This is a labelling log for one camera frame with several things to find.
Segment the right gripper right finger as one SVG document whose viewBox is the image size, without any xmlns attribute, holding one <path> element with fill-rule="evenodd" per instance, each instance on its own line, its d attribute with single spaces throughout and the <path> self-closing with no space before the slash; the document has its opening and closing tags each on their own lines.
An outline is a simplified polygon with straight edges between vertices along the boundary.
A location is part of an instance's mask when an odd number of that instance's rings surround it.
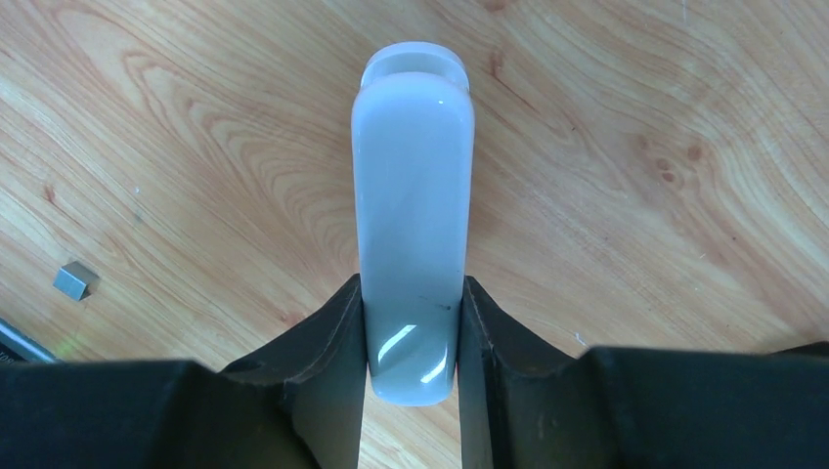
<svg viewBox="0 0 829 469">
<path fill-rule="evenodd" d="M 828 346 L 772 354 L 593 347 L 573 358 L 465 280 L 466 468 L 824 468 Z"/>
</svg>

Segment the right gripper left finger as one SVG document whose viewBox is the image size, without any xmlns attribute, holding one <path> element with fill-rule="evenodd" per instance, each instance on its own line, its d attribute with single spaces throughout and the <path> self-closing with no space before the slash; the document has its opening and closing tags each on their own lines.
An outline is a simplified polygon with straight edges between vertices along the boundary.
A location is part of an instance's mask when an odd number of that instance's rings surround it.
<svg viewBox="0 0 829 469">
<path fill-rule="evenodd" d="M 367 353 L 360 280 L 215 371 L 190 360 L 5 364 L 5 468 L 353 468 Z"/>
</svg>

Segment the white stapler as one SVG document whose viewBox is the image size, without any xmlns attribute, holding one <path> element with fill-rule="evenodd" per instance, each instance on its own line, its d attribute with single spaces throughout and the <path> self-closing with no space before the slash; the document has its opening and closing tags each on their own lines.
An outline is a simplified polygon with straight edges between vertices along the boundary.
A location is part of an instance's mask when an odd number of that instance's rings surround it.
<svg viewBox="0 0 829 469">
<path fill-rule="evenodd" d="M 368 61 L 351 112 L 371 386 L 436 405 L 454 387 L 475 112 L 460 57 L 402 42 Z"/>
</svg>

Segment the staple box with staples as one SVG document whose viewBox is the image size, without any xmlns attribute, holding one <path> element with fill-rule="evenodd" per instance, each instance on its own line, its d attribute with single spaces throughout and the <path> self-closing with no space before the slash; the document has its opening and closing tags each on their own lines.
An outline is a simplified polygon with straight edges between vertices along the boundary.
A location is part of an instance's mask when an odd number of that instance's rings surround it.
<svg viewBox="0 0 829 469">
<path fill-rule="evenodd" d="M 14 364 L 23 362 L 53 363 L 59 359 L 32 338 L 0 320 L 1 363 Z"/>
</svg>

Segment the grey staple strip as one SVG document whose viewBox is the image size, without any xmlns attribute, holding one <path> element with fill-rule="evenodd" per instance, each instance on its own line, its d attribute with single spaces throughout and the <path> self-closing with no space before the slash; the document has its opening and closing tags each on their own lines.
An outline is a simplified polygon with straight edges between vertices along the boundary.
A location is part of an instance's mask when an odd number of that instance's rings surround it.
<svg viewBox="0 0 829 469">
<path fill-rule="evenodd" d="M 99 279 L 95 272 L 74 261 L 58 269 L 53 286 L 71 300 L 80 302 L 92 293 Z"/>
</svg>

